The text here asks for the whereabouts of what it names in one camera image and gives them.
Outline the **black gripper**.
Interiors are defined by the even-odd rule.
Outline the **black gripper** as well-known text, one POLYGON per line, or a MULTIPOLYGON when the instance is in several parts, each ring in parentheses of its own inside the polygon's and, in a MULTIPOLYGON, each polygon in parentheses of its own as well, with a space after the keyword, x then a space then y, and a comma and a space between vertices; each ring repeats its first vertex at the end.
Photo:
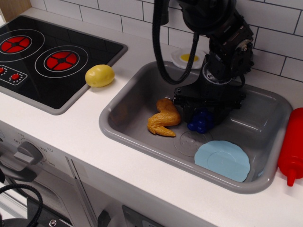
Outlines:
POLYGON ((183 120, 190 122, 196 108, 212 107, 214 125, 221 124, 233 109, 240 109, 246 95, 241 92, 245 84, 243 73, 226 75, 222 80, 214 77, 210 63, 204 62, 198 79, 174 91, 173 102, 183 108, 183 120))

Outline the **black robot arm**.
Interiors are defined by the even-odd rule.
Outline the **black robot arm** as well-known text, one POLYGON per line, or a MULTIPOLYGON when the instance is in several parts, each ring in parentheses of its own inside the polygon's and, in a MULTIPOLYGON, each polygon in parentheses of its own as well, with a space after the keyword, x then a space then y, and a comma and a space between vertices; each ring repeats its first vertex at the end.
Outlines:
POLYGON ((197 109, 208 108, 214 124, 220 124, 246 97, 241 88, 254 64, 253 32, 234 0, 180 0, 179 5, 187 27, 209 38, 209 53, 198 79, 175 89, 174 103, 182 107, 187 123, 197 109))

